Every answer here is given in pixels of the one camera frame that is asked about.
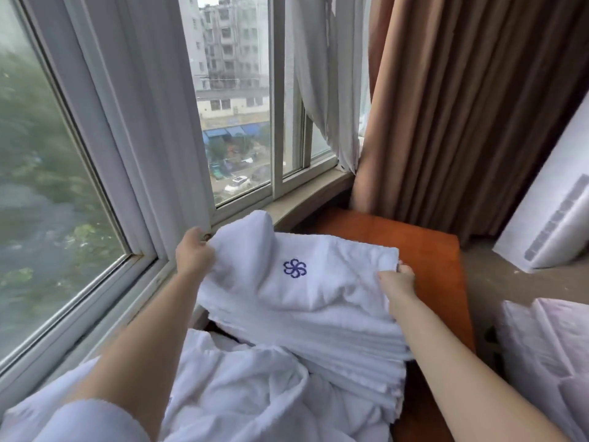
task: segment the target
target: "purple flower logo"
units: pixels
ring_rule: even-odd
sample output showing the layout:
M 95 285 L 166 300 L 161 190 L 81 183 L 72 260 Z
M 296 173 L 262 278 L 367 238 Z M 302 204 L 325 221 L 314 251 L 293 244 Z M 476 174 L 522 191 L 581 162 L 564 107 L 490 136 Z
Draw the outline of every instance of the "purple flower logo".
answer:
M 300 262 L 298 259 L 287 260 L 282 264 L 284 273 L 290 274 L 293 279 L 307 274 L 307 264 Z

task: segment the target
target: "hand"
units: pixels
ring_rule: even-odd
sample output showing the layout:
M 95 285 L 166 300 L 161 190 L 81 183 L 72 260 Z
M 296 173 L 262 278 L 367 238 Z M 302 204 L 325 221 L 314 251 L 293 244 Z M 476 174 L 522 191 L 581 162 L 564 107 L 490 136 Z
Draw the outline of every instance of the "hand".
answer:
M 215 263 L 215 250 L 200 240 L 201 230 L 194 227 L 186 231 L 176 248 L 178 274 L 199 274 L 204 277 Z
M 394 315 L 397 307 L 407 299 L 417 299 L 415 273 L 409 265 L 401 265 L 399 271 L 378 272 L 380 287 L 389 298 L 389 312 Z

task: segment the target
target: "building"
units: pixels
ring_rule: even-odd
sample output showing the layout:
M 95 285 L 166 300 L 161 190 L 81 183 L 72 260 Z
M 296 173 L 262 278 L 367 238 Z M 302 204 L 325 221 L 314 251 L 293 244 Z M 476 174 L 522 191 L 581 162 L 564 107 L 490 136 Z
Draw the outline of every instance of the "building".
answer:
M 211 88 L 269 87 L 268 0 L 200 9 Z
M 182 15 L 182 26 L 186 38 L 194 89 L 209 89 L 209 67 L 205 53 L 204 27 L 200 9 L 198 8 L 198 0 L 178 1 L 180 3 L 180 14 Z

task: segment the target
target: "sheer white curtain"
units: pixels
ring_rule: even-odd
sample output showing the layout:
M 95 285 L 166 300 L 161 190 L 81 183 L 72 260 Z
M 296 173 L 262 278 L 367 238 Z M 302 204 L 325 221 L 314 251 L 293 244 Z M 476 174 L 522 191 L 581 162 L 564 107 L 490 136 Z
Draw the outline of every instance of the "sheer white curtain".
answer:
M 346 170 L 356 172 L 366 0 L 287 0 L 305 110 Z

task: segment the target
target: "wooden table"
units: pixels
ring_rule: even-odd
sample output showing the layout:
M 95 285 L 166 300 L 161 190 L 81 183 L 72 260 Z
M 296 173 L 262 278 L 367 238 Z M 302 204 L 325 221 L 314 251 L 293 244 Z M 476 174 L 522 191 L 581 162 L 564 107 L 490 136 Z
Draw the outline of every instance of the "wooden table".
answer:
M 397 247 L 403 262 L 415 271 L 418 297 L 475 350 L 456 236 L 342 209 L 326 210 L 309 231 Z M 453 440 L 415 363 L 408 366 L 403 412 L 392 433 L 395 442 Z

